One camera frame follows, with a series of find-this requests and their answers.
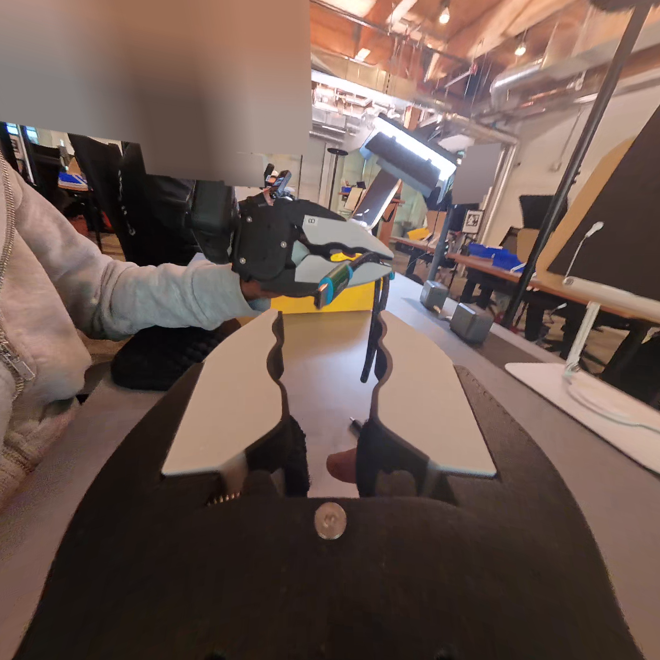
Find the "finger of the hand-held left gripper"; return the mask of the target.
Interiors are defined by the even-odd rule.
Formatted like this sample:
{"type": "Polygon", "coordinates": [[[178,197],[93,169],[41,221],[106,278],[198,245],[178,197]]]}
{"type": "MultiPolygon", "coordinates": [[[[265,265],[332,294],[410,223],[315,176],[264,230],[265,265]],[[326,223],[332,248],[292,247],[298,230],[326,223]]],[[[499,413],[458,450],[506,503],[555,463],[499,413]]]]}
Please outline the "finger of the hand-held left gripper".
{"type": "Polygon", "coordinates": [[[389,276],[391,264],[365,263],[354,266],[355,260],[330,261],[317,255],[305,257],[295,269],[294,280],[297,283],[319,284],[323,277],[340,265],[349,265],[353,275],[349,284],[368,284],[383,276],[389,276]]]}
{"type": "Polygon", "coordinates": [[[359,223],[306,214],[300,239],[310,253],[330,257],[334,253],[351,256],[373,252],[383,260],[393,259],[393,252],[359,223]]]}

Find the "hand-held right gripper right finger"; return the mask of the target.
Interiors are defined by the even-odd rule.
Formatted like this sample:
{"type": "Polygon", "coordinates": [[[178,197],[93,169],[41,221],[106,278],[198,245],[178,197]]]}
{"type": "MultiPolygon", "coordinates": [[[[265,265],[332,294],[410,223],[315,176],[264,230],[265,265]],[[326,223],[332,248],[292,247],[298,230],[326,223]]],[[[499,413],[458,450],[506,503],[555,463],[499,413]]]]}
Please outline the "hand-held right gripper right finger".
{"type": "Polygon", "coordinates": [[[423,466],[495,477],[491,452],[450,357],[390,311],[379,314],[378,324],[370,419],[423,466]]]}

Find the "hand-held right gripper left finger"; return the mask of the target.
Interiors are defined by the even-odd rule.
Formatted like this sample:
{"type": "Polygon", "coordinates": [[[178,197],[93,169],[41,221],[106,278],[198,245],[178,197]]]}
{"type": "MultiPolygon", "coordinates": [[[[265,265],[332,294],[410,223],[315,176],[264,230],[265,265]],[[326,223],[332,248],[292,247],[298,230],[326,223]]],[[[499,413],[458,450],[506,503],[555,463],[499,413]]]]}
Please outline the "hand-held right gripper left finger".
{"type": "Polygon", "coordinates": [[[282,345],[283,315],[269,309],[208,355],[162,465],[163,476],[247,474],[245,452],[289,416],[280,381],[282,345]]]}

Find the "yellow plastic bin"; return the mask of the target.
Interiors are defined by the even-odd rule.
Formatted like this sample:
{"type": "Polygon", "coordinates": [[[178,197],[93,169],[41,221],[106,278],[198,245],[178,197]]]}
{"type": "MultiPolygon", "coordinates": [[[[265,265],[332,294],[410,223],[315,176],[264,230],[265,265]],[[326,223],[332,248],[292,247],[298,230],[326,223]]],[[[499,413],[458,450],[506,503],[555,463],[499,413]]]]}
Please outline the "yellow plastic bin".
{"type": "MultiPolygon", "coordinates": [[[[328,258],[322,258],[330,261],[342,261],[355,260],[359,256],[360,252],[351,255],[342,252],[335,252],[328,258]]],[[[271,307],[281,311],[285,315],[316,313],[327,314],[343,311],[367,311],[372,305],[370,300],[373,293],[374,282],[371,282],[368,284],[361,284],[359,286],[354,285],[348,287],[335,301],[331,302],[329,305],[324,306],[322,309],[317,309],[315,307],[313,296],[305,296],[302,298],[279,296],[271,301],[271,307]]]]}

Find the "person's left forearm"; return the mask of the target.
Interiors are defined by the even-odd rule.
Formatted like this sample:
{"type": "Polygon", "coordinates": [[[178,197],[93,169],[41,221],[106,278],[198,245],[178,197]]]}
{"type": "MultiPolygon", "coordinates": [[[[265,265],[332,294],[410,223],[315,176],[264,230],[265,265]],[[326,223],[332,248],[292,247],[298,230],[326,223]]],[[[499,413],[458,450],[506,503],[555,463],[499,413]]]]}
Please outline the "person's left forearm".
{"type": "Polygon", "coordinates": [[[228,266],[197,261],[139,267],[109,260],[71,298],[68,311],[88,337],[119,340],[149,327],[212,330],[270,307],[263,294],[249,301],[228,266]]]}

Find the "person's right hand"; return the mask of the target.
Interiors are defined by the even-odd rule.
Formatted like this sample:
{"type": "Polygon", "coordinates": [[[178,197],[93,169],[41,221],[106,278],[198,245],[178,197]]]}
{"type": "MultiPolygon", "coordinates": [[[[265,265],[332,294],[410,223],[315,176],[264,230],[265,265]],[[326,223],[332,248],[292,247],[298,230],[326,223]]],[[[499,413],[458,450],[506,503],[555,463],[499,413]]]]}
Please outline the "person's right hand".
{"type": "Polygon", "coordinates": [[[342,483],[356,484],[357,448],[332,453],[327,457],[327,472],[342,483]]]}

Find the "black board on stand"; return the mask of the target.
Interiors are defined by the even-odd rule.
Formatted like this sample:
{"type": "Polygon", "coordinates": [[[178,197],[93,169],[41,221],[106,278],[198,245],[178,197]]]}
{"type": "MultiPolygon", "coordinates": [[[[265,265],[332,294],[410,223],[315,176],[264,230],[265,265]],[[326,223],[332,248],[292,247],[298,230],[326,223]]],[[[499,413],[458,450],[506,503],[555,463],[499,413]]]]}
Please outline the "black board on stand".
{"type": "Polygon", "coordinates": [[[352,213],[351,219],[372,230],[397,193],[400,183],[400,178],[390,174],[386,169],[379,170],[352,213]]]}

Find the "black floor lamp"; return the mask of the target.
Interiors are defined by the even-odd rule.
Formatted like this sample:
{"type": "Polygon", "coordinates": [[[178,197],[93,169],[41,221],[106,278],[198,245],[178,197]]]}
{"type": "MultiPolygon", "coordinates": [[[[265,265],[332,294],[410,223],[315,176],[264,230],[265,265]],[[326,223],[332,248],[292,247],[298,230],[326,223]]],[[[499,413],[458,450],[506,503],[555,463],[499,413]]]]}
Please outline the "black floor lamp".
{"type": "Polygon", "coordinates": [[[328,196],[328,203],[327,203],[327,209],[332,210],[333,209],[333,204],[334,204],[334,198],[335,198],[335,184],[337,182],[337,169],[339,167],[340,161],[343,161],[343,159],[348,155],[348,152],[342,148],[336,147],[336,146],[331,146],[327,148],[328,154],[332,155],[334,157],[334,162],[333,162],[333,169],[332,169],[332,176],[331,176],[331,186],[329,188],[329,196],[328,196]]]}

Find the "black light stand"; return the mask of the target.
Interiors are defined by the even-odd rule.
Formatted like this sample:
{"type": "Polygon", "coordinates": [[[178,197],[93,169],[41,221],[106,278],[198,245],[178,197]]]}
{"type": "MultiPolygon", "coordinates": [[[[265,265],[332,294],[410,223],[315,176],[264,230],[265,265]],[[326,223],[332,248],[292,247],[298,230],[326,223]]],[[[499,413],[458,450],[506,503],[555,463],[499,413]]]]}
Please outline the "black light stand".
{"type": "Polygon", "coordinates": [[[448,233],[450,231],[452,212],[453,212],[453,207],[451,206],[445,214],[445,219],[443,221],[441,231],[438,234],[438,240],[433,250],[433,259],[428,269],[428,274],[426,278],[427,281],[433,282],[436,280],[436,275],[438,274],[440,263],[446,251],[446,242],[448,238],[448,233]]]}

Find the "led light panel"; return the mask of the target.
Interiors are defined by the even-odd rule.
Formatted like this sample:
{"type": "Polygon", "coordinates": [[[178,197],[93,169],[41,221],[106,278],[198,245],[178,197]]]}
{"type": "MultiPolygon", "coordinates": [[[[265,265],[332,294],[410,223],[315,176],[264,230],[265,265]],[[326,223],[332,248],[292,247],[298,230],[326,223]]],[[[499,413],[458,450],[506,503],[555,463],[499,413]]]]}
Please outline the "led light panel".
{"type": "Polygon", "coordinates": [[[458,169],[458,158],[441,147],[420,141],[406,128],[379,114],[360,147],[360,154],[400,179],[425,199],[445,193],[458,169]]]}

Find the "wooden workbench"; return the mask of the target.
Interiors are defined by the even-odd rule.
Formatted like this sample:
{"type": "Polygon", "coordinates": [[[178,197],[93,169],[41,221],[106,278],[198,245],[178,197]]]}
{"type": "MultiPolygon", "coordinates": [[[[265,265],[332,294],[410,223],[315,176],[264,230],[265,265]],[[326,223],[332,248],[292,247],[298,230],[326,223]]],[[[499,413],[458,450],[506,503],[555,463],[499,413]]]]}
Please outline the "wooden workbench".
{"type": "MultiPolygon", "coordinates": [[[[410,249],[421,251],[422,254],[433,255],[434,252],[434,250],[423,241],[395,237],[390,240],[390,243],[391,246],[395,246],[396,250],[399,250],[400,246],[406,245],[410,249]]],[[[515,285],[520,281],[522,276],[520,268],[517,270],[500,268],[493,265],[492,259],[487,259],[485,257],[451,252],[449,252],[446,257],[456,264],[465,266],[467,269],[480,271],[496,277],[499,280],[507,281],[515,285]]],[[[596,294],[603,293],[602,288],[595,283],[584,281],[578,282],[576,280],[572,285],[566,286],[562,282],[556,283],[544,281],[540,276],[532,276],[530,283],[527,285],[527,290],[543,292],[565,301],[571,301],[582,305],[596,302],[596,294]]],[[[606,313],[615,314],[622,318],[637,319],[650,323],[654,327],[659,326],[659,303],[657,301],[651,301],[651,304],[647,308],[644,308],[640,301],[633,301],[632,296],[628,296],[626,292],[622,292],[617,293],[614,298],[601,298],[599,305],[600,310],[606,313]]]]}

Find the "blue plastic bin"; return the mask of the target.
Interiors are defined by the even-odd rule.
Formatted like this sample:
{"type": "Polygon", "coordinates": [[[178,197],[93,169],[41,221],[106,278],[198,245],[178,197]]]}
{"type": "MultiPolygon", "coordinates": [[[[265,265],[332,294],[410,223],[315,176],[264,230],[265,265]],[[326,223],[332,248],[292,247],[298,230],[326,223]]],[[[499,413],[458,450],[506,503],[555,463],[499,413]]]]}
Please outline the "blue plastic bin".
{"type": "Polygon", "coordinates": [[[525,263],[520,261],[514,252],[504,247],[489,247],[481,243],[469,243],[468,254],[485,260],[491,260],[492,266],[511,272],[522,271],[525,263]]]}

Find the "white stand with clear rod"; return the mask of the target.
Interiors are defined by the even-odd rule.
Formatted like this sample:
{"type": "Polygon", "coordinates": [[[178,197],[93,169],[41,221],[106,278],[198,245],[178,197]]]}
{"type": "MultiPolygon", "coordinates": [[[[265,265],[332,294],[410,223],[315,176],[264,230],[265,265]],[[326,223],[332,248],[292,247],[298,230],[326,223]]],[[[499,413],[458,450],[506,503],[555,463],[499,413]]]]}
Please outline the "white stand with clear rod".
{"type": "Polygon", "coordinates": [[[570,274],[582,245],[603,227],[604,223],[598,221],[588,229],[562,281],[565,287],[586,294],[588,302],[564,365],[510,362],[506,364],[506,371],[633,462],[659,474],[659,413],[588,374],[579,365],[602,302],[639,314],[645,320],[659,320],[658,301],[570,274]]]}

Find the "silver ceiling duct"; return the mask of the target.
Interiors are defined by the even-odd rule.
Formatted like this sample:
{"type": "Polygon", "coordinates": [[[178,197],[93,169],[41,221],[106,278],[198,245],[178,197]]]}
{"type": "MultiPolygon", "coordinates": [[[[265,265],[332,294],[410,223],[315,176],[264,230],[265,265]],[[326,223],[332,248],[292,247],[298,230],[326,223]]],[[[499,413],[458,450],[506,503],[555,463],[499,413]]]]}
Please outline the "silver ceiling duct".
{"type": "MultiPolygon", "coordinates": [[[[619,44],[619,38],[587,43],[586,34],[568,34],[556,29],[542,55],[532,62],[509,68],[491,83],[491,109],[509,111],[543,104],[555,96],[567,96],[578,103],[595,99],[605,79],[605,73],[619,44]]],[[[630,55],[629,65],[638,56],[637,66],[645,66],[634,73],[622,72],[615,96],[659,85],[659,63],[642,62],[641,56],[659,58],[659,23],[645,26],[630,55]]]]}

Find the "black board with wooden frame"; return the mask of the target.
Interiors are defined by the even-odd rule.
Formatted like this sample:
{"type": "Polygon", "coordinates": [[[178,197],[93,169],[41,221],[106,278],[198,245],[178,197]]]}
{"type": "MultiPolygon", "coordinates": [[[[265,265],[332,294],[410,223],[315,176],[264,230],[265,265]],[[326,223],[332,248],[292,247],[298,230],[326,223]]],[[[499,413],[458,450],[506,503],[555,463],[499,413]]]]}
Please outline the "black board with wooden frame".
{"type": "Polygon", "coordinates": [[[536,274],[583,302],[659,322],[659,109],[595,167],[536,274]]]}

